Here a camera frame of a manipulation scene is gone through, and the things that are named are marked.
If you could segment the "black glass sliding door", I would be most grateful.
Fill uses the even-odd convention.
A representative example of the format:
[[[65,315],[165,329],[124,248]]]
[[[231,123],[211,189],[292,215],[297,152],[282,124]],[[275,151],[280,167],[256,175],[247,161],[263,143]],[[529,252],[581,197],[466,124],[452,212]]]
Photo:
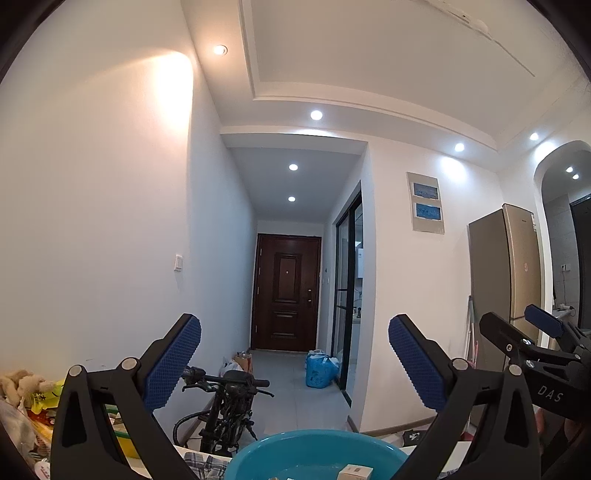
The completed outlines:
[[[363,310],[363,196],[358,188],[335,223],[335,296],[331,353],[339,361],[335,384],[353,403]]]

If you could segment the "blue plastic bag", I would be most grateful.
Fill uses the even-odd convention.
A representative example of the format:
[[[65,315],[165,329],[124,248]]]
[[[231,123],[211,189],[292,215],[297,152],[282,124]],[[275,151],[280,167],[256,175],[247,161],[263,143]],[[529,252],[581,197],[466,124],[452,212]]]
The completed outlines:
[[[324,389],[332,384],[339,375],[339,359],[322,350],[308,352],[305,357],[305,385],[310,388]]]

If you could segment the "white wall switch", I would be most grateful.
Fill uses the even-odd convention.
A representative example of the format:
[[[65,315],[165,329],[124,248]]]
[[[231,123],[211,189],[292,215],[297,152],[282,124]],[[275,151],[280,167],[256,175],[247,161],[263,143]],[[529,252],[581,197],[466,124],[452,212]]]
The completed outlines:
[[[176,254],[174,258],[173,270],[175,272],[181,272],[183,269],[183,257],[180,254]]]

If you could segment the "black bag on floor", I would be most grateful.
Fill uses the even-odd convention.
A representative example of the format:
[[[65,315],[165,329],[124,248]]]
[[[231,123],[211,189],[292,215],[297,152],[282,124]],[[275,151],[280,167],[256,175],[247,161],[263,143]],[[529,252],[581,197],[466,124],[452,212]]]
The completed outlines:
[[[425,437],[426,430],[406,430],[402,434],[402,441],[404,447],[417,446]]]

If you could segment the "beige plush toy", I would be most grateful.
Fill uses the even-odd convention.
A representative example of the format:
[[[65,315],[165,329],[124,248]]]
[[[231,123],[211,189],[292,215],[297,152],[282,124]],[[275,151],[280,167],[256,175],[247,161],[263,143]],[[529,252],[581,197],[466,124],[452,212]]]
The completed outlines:
[[[1,375],[1,399],[13,407],[23,405],[31,409],[36,396],[49,393],[55,387],[54,381],[25,369]]]

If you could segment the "black electric bicycle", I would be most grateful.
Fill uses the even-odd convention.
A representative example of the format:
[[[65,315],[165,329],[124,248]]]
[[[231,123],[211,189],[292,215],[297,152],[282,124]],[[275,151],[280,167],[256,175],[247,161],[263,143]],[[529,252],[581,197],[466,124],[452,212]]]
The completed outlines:
[[[238,451],[245,431],[257,440],[253,431],[252,403],[257,394],[273,397],[272,392],[266,391],[270,387],[269,380],[256,379],[249,372],[238,370],[228,370],[221,377],[211,376],[204,369],[189,366],[184,368],[181,379],[184,382],[182,391],[197,388],[214,393],[214,396],[211,406],[176,422],[172,430],[174,445],[186,445],[185,441],[179,440],[178,430],[192,419],[204,423],[204,429],[199,434],[200,452],[231,457]]]

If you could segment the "blue plaid cloth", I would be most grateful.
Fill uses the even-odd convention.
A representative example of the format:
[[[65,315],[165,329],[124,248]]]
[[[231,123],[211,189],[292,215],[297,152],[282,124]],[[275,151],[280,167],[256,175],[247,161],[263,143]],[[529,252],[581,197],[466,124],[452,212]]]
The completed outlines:
[[[231,458],[207,454],[204,452],[187,451],[183,460],[200,480],[223,480]]]

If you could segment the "orange paper bag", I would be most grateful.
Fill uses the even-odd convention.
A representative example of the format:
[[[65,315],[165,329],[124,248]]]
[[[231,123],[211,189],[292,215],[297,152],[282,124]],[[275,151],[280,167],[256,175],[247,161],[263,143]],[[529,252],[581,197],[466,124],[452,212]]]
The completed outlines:
[[[238,352],[233,355],[232,360],[242,368],[243,371],[252,374],[252,355],[247,351]]]

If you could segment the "blue plastic basin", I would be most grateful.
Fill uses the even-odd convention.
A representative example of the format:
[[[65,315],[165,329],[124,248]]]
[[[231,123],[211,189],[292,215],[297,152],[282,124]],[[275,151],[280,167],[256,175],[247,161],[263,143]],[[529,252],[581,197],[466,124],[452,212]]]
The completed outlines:
[[[390,479],[408,455],[382,440],[339,430],[298,430],[245,447],[229,462],[226,479],[335,479],[348,465],[370,467]]]

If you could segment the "yellow green plastic basket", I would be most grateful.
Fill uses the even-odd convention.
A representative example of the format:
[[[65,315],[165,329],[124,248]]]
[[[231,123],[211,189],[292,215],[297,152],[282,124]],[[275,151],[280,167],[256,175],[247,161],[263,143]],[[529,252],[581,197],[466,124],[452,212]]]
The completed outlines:
[[[115,405],[107,404],[105,410],[123,454],[127,458],[139,459],[137,450],[127,432],[117,407]]]

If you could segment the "gold refrigerator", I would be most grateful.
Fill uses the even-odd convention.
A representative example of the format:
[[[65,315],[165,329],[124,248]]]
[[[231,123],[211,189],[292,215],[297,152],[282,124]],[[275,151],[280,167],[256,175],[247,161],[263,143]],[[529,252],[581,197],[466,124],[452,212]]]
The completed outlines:
[[[504,204],[468,226],[475,320],[493,312],[533,342],[539,329],[525,320],[542,305],[541,266],[533,213]]]

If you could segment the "white barcode box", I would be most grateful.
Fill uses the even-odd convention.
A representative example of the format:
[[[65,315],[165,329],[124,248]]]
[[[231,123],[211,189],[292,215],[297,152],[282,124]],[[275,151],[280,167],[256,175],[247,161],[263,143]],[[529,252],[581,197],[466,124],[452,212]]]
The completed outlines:
[[[372,467],[348,464],[339,471],[337,480],[370,480],[373,471]]]

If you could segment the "wall electrical panel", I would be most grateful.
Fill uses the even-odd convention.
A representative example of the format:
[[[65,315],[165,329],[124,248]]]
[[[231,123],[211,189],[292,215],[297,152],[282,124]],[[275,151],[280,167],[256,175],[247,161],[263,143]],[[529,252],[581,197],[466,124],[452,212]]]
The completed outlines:
[[[418,173],[408,172],[413,230],[444,235],[445,222],[439,181]]]

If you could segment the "dark brown entrance door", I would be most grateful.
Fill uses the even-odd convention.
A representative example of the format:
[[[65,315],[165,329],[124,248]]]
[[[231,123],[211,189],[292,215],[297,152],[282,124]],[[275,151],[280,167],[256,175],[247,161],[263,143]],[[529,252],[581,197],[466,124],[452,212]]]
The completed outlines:
[[[315,236],[257,235],[252,349],[315,349],[321,246],[322,239]]]

